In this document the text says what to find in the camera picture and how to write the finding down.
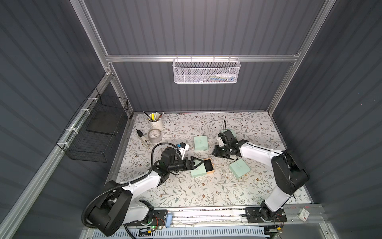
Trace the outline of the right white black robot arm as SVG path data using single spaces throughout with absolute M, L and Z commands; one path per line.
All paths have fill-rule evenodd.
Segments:
M 230 159 L 235 155 L 238 159 L 253 159 L 272 168 L 276 186 L 262 201 L 259 211 L 254 215 L 264 222 L 274 221 L 277 215 L 283 212 L 283 206 L 288 199 L 310 179 L 289 149 L 273 150 L 257 146 L 245 139 L 237 140 L 229 130 L 220 132 L 217 141 L 218 145 L 212 153 L 215 157 Z

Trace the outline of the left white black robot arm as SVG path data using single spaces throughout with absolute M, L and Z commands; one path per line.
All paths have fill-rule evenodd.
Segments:
M 180 171 L 191 171 L 204 164 L 197 157 L 187 158 L 189 145 L 165 143 L 166 148 L 159 160 L 151 154 L 147 173 L 129 182 L 109 181 L 103 192 L 96 196 L 83 210 L 81 221 L 87 228 L 98 229 L 105 236 L 112 236 L 121 226 L 141 221 L 150 223 L 154 207 L 138 197 L 144 192 L 161 186 L 170 176 Z

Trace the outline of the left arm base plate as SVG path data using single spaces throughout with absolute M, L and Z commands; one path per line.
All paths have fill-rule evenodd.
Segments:
M 143 221 L 130 222 L 127 225 L 130 227 L 141 227 L 141 226 L 165 226 L 166 217 L 168 215 L 168 210 L 155 209 L 149 212 L 148 218 Z

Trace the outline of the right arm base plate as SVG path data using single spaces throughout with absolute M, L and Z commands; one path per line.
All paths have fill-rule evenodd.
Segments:
M 265 207 L 246 207 L 241 217 L 247 219 L 248 223 L 285 223 L 287 222 L 286 214 L 283 208 L 272 212 Z

